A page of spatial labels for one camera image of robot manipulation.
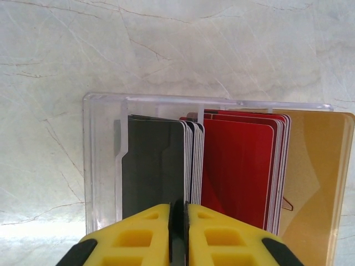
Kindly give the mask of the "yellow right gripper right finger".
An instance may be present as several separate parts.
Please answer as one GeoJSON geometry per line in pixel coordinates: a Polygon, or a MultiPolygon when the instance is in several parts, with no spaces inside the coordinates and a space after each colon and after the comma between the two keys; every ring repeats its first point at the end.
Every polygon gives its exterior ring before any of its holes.
{"type": "Polygon", "coordinates": [[[276,235],[198,204],[184,206],[185,265],[302,265],[276,235]]]}

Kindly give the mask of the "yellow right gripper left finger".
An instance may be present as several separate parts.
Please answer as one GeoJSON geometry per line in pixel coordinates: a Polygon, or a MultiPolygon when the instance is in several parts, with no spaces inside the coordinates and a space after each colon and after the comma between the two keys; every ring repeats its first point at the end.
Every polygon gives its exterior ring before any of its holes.
{"type": "Polygon", "coordinates": [[[91,232],[63,257],[64,265],[169,265],[170,204],[159,204],[91,232]]]}

